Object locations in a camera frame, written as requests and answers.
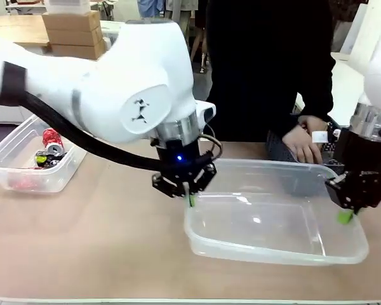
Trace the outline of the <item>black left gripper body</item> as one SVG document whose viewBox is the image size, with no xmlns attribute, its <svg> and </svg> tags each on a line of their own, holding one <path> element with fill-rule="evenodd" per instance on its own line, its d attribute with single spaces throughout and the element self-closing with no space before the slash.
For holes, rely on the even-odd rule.
<svg viewBox="0 0 381 305">
<path fill-rule="evenodd" d="M 186 146 L 181 140 L 171 140 L 156 150 L 163 168 L 152 176 L 152 186 L 171 198 L 185 196 L 184 182 L 197 192 L 204 191 L 217 174 L 213 150 L 200 153 L 197 140 Z"/>
</svg>

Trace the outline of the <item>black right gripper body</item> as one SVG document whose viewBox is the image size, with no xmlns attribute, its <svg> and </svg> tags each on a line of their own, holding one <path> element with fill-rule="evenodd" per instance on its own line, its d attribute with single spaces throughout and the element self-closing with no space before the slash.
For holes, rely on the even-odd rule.
<svg viewBox="0 0 381 305">
<path fill-rule="evenodd" d="M 344 209 L 375 208 L 381 202 L 381 141 L 343 128 L 333 158 L 344 172 L 325 182 L 332 202 Z"/>
</svg>

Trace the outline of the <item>clear plastic bin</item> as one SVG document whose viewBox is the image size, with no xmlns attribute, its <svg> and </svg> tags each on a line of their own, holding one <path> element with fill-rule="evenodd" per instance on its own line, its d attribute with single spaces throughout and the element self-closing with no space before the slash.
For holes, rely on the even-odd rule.
<svg viewBox="0 0 381 305">
<path fill-rule="evenodd" d="M 217 174 L 185 213 L 192 251 L 234 261 L 329 266 L 358 264 L 369 252 L 359 219 L 340 224 L 341 208 L 328 192 L 296 197 L 282 177 L 308 166 L 252 159 L 220 159 Z"/>
<path fill-rule="evenodd" d="M 52 168 L 38 168 L 34 156 L 37 151 L 44 150 L 43 132 L 48 127 L 45 122 L 32 115 L 0 142 L 2 188 L 13 191 L 8 185 L 10 177 L 34 179 L 37 184 L 35 189 L 16 191 L 22 193 L 58 193 L 68 184 L 86 156 L 86 151 L 62 138 L 66 156 Z"/>
</svg>

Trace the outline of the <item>crushed red can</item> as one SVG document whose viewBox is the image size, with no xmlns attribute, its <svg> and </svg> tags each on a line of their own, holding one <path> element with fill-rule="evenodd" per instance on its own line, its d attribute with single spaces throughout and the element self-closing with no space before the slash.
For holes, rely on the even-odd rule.
<svg viewBox="0 0 381 305">
<path fill-rule="evenodd" d="M 47 128 L 43 132 L 43 146 L 50 154 L 63 154 L 64 144 L 60 134 L 53 128 Z"/>
</svg>

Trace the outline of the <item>crushed black green can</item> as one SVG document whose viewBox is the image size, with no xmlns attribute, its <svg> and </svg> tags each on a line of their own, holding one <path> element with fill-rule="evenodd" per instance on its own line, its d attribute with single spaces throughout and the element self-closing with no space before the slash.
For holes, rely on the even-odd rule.
<svg viewBox="0 0 381 305">
<path fill-rule="evenodd" d="M 47 151 L 37 151 L 34 156 L 34 161 L 38 168 L 52 168 L 58 165 L 66 154 L 66 152 L 62 154 L 52 154 Z"/>
</svg>

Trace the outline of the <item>red wrapper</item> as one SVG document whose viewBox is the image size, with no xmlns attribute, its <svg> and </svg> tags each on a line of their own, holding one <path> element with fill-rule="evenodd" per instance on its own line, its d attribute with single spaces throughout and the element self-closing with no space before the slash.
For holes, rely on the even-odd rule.
<svg viewBox="0 0 381 305">
<path fill-rule="evenodd" d="M 33 191 L 37 186 L 34 179 L 30 177 L 10 177 L 8 185 L 14 191 Z"/>
</svg>

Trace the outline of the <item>person's left forearm black sleeve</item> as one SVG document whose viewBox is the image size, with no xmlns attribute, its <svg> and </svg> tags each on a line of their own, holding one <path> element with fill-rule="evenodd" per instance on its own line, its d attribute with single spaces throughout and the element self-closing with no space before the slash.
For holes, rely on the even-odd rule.
<svg viewBox="0 0 381 305">
<path fill-rule="evenodd" d="M 300 94 L 304 101 L 300 116 L 328 121 L 328 113 L 333 109 L 331 89 L 335 63 L 330 51 L 298 57 L 284 75 L 280 93 L 283 101 L 291 107 Z"/>
</svg>

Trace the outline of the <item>person's left hand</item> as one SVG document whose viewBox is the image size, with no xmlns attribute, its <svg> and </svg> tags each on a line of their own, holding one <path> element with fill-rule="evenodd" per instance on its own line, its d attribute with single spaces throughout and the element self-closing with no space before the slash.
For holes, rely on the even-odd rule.
<svg viewBox="0 0 381 305">
<path fill-rule="evenodd" d="M 298 124 L 283 138 L 283 143 L 301 163 L 323 162 L 319 145 L 313 143 L 312 132 L 326 131 L 327 123 L 315 116 L 300 116 Z"/>
</svg>

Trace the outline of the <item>white side table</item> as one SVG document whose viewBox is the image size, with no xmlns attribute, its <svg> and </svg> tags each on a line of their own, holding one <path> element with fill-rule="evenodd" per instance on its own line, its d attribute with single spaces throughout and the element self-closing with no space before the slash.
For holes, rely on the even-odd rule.
<svg viewBox="0 0 381 305">
<path fill-rule="evenodd" d="M 319 52 L 306 53 L 303 56 Z M 332 95 L 333 109 L 328 113 L 329 120 L 339 127 L 350 125 L 350 118 L 354 113 L 358 98 L 363 93 L 363 75 L 350 67 L 347 62 L 335 60 L 335 66 L 332 70 Z M 296 101 L 300 106 L 300 112 L 304 108 L 304 101 L 298 94 Z"/>
</svg>

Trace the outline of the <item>person's black sweater torso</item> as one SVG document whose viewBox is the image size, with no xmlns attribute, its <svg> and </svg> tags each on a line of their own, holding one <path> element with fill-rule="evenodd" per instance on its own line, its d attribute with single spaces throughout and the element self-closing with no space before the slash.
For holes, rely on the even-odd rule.
<svg viewBox="0 0 381 305">
<path fill-rule="evenodd" d="M 292 130 L 298 118 L 282 82 L 298 57 L 331 52 L 329 0 L 209 0 L 206 35 L 217 139 L 261 142 Z"/>
</svg>

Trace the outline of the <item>white partition panel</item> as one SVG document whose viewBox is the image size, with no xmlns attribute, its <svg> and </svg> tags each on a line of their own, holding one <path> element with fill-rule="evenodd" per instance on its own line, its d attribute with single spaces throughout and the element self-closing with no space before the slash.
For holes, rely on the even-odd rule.
<svg viewBox="0 0 381 305">
<path fill-rule="evenodd" d="M 362 4 L 352 23 L 352 34 L 347 35 L 348 50 L 335 57 L 342 61 L 368 62 L 381 35 L 381 0 L 368 0 Z"/>
</svg>

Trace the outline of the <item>translucent storage box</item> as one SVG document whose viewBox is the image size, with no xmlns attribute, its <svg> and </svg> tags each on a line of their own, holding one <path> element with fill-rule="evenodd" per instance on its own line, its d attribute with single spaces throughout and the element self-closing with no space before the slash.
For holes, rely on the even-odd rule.
<svg viewBox="0 0 381 305">
<path fill-rule="evenodd" d="M 120 31 L 120 27 L 123 23 L 122 22 L 115 22 L 115 21 L 107 21 L 107 20 L 101 20 L 100 25 L 102 28 L 102 33 L 104 37 L 107 37 L 111 44 L 114 44 Z"/>
</svg>

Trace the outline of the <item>brown cardboard box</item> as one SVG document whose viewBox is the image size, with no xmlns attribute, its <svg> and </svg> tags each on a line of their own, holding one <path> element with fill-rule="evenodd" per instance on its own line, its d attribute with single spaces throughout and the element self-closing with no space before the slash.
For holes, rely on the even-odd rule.
<svg viewBox="0 0 381 305">
<path fill-rule="evenodd" d="M 95 46 L 103 40 L 101 27 L 89 32 L 74 30 L 47 30 L 48 39 L 51 44 L 72 46 Z"/>
<path fill-rule="evenodd" d="M 95 46 L 74 46 L 74 45 L 51 45 L 53 54 L 59 57 L 76 57 L 89 60 L 97 60 L 106 52 L 106 44 L 100 41 Z"/>
<path fill-rule="evenodd" d="M 98 11 L 89 11 L 84 15 L 45 13 L 42 18 L 48 30 L 90 32 L 100 26 L 100 13 Z"/>
</svg>

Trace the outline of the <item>bystander in blue shirt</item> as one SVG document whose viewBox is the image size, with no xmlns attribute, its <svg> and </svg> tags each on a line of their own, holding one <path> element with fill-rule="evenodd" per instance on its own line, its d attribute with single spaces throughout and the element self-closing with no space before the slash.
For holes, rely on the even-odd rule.
<svg viewBox="0 0 381 305">
<path fill-rule="evenodd" d="M 142 18 L 153 18 L 159 14 L 157 0 L 137 0 L 137 5 Z"/>
</svg>

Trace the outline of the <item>wooden desk top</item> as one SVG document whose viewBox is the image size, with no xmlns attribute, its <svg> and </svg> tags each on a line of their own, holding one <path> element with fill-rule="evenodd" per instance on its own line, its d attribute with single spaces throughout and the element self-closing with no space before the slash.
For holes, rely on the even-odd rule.
<svg viewBox="0 0 381 305">
<path fill-rule="evenodd" d="M 48 46 L 49 38 L 41 15 L 0 16 L 0 37 L 22 46 Z"/>
</svg>

